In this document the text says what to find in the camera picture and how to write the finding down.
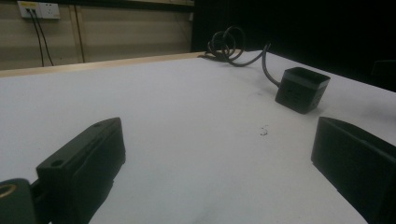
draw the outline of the wooden trim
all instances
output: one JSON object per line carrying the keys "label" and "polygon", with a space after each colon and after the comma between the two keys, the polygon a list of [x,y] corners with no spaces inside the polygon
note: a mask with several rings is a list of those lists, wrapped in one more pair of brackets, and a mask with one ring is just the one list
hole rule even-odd
{"label": "wooden trim", "polygon": [[[42,2],[42,0],[29,0],[31,2]],[[136,1],[136,0],[46,0],[47,3],[57,3],[63,5],[90,6],[90,7],[121,7],[134,8],[143,10],[160,10],[160,11],[177,11],[177,12],[193,12],[194,6],[191,4],[180,4],[179,0],[164,1]]]}
{"label": "wooden trim", "polygon": [[78,63],[78,64],[59,65],[53,67],[5,70],[5,71],[0,71],[0,77],[18,77],[18,76],[39,75],[39,74],[48,74],[48,73],[72,72],[72,71],[98,69],[98,68],[122,66],[122,65],[137,64],[137,63],[156,63],[156,62],[165,62],[165,61],[173,61],[173,60],[181,60],[181,59],[192,59],[202,54],[203,54],[202,52],[194,52],[194,53],[173,54],[173,55],[155,56],[155,57],[147,57],[147,58],[123,59],[123,60],[107,61],[107,62],[99,62],[99,63]]}

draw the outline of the screw hole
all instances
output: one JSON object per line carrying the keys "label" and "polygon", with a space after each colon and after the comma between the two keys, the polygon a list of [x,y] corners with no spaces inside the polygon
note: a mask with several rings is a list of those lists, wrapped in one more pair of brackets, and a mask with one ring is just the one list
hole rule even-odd
{"label": "screw hole", "polygon": [[17,188],[16,185],[14,184],[8,184],[8,185],[3,185],[0,186],[0,198],[4,198],[14,192],[14,190]]}
{"label": "screw hole", "polygon": [[51,166],[60,166],[62,165],[62,163],[64,163],[64,161],[54,161],[53,163],[51,163]]}

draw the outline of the black plastic block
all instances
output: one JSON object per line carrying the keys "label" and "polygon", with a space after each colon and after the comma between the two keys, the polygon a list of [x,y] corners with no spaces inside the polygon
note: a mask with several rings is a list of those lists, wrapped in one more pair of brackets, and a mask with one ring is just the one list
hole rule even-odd
{"label": "black plastic block", "polygon": [[280,82],[276,101],[306,114],[318,106],[329,81],[329,77],[302,67],[288,69]]}
{"label": "black plastic block", "polygon": [[88,223],[124,163],[122,128],[115,118],[92,125],[38,165],[52,223]]}
{"label": "black plastic block", "polygon": [[0,183],[0,223],[36,224],[30,184],[25,179]]}
{"label": "black plastic block", "polygon": [[368,223],[396,223],[396,147],[361,128],[319,118],[312,162]]}

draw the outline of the white table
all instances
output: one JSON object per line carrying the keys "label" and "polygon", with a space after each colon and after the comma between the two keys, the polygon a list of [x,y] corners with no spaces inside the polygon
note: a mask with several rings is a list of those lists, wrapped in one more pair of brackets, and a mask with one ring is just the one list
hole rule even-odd
{"label": "white table", "polygon": [[[267,66],[278,80],[307,67],[273,54]],[[318,117],[396,145],[396,93],[321,73],[332,79],[307,115],[275,102],[260,62],[185,59],[2,77],[0,180],[33,182],[51,153],[120,117],[127,160],[92,224],[366,223],[312,165]]]}

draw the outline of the dark background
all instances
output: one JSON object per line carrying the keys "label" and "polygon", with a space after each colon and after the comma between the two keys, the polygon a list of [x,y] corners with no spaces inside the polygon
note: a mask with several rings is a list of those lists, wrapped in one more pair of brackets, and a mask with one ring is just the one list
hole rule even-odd
{"label": "dark background", "polygon": [[392,76],[373,76],[375,61],[396,60],[396,17],[390,3],[195,0],[191,51],[231,25],[262,49],[337,75],[396,91]]}

